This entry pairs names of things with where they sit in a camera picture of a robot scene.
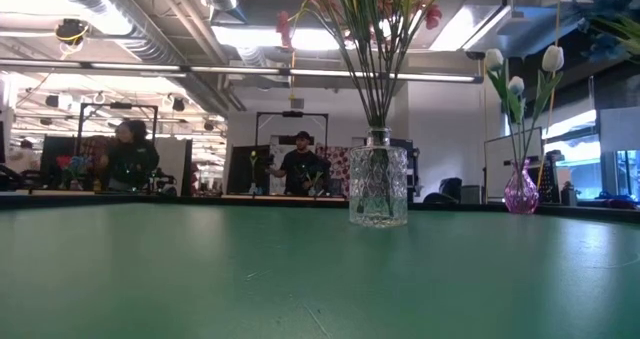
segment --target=glass vase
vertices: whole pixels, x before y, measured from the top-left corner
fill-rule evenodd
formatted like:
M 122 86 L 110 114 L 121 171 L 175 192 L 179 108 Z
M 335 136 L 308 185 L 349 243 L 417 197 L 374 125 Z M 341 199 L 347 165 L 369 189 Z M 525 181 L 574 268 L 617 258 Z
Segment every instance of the glass vase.
M 538 188 L 527 170 L 529 159 L 525 159 L 521 169 L 519 163 L 511 163 L 513 174 L 504 188 L 504 201 L 513 214 L 533 214 L 538 207 Z
M 371 128 L 350 153 L 349 220 L 386 228 L 407 223 L 407 151 L 390 146 L 388 128 Z

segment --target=tulip leaf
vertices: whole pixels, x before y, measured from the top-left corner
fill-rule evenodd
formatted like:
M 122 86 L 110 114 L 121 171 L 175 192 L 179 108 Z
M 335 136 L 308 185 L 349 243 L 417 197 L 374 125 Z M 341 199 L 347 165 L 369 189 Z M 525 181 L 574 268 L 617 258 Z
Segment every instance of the tulip leaf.
M 533 107 L 534 122 L 538 120 L 538 117 L 540 116 L 544 108 L 547 106 L 547 101 L 551 96 L 551 92 L 553 92 L 553 89 L 555 89 L 558 83 L 560 83 L 560 80 L 562 80 L 562 72 L 556 73 L 556 76 L 552 78 L 551 81 L 549 81 L 548 83 L 545 83 L 544 87 L 542 88 L 542 91 L 540 92 L 540 94 L 538 94 L 538 97 L 536 98 L 535 106 Z
M 507 100 L 509 101 L 509 109 L 511 109 L 511 114 L 513 114 L 514 123 L 522 124 L 522 105 L 520 99 L 517 95 L 513 94 L 513 92 L 507 92 Z
M 538 89 L 536 90 L 536 98 L 540 96 L 540 92 L 542 91 L 542 88 L 544 88 L 545 84 L 546 80 L 544 77 L 544 73 L 542 72 L 542 70 L 538 69 Z
M 507 87 L 504 81 L 501 82 L 500 79 L 489 70 L 487 70 L 487 75 L 489 76 L 489 79 L 491 79 L 491 82 L 493 83 L 493 87 L 498 92 L 498 96 L 500 97 L 500 100 L 505 101 L 507 99 Z

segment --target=table surface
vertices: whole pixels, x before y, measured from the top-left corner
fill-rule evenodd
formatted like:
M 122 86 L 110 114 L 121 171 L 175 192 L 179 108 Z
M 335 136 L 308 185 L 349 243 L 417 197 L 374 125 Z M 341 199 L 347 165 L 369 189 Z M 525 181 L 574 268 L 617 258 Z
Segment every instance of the table surface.
M 640 226 L 123 204 L 0 212 L 0 338 L 640 338 Z

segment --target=ceiling light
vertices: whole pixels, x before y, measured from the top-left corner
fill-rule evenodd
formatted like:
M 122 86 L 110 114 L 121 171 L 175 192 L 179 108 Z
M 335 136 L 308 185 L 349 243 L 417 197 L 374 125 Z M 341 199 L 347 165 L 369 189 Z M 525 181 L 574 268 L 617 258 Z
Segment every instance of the ceiling light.
M 120 119 L 109 119 L 107 120 L 107 125 L 109 125 L 110 127 L 117 127 L 118 125 L 122 124 L 122 120 Z
M 473 25 L 473 13 L 462 7 L 445 25 L 436 40 L 431 44 L 432 51 L 454 51 L 460 49 L 466 41 L 481 27 Z
M 207 120 L 207 121 L 204 122 L 204 130 L 213 131 L 214 128 L 215 128 L 215 126 L 213 125 L 213 121 L 212 120 Z
M 233 47 L 279 47 L 282 46 L 280 34 L 273 28 L 246 28 L 212 26 L 216 38 L 221 44 Z M 295 30 L 291 44 L 300 50 L 337 50 L 340 47 L 329 32 L 324 29 Z
M 185 110 L 184 98 L 173 98 L 171 108 L 177 112 L 183 112 Z
M 0 65 L 2 66 L 27 66 L 34 68 L 80 68 L 80 63 L 77 62 L 65 62 L 57 60 L 30 60 L 30 59 L 0 59 Z
M 57 108 L 60 105 L 60 97 L 57 95 L 47 95 L 47 98 L 44 100 L 44 103 L 47 106 Z
M 493 19 L 491 19 L 490 22 L 488 22 L 484 27 L 482 27 L 482 29 L 480 29 L 480 31 L 476 32 L 476 34 L 474 34 L 462 46 L 462 49 L 469 50 L 469 48 L 474 46 L 483 36 L 487 35 L 489 30 L 491 30 L 494 26 L 496 26 L 502 20 L 502 18 L 504 18 L 505 15 L 507 15 L 510 11 L 511 11 L 511 7 L 510 6 L 507 5 L 507 6 L 503 7 L 500 10 L 500 12 L 498 12 L 498 14 L 496 14 L 496 16 L 494 16 Z

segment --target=window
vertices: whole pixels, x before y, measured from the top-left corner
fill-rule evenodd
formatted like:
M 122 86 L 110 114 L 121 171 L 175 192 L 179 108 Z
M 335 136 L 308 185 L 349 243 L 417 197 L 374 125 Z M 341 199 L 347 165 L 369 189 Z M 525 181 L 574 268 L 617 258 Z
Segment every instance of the window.
M 602 191 L 602 169 L 600 166 L 600 139 L 588 135 L 545 145 L 545 153 L 560 150 L 564 161 L 558 167 L 566 167 L 571 173 L 571 183 L 579 191 L 578 199 L 593 199 Z
M 618 194 L 628 195 L 637 200 L 640 196 L 640 151 L 619 151 L 616 153 L 616 178 Z

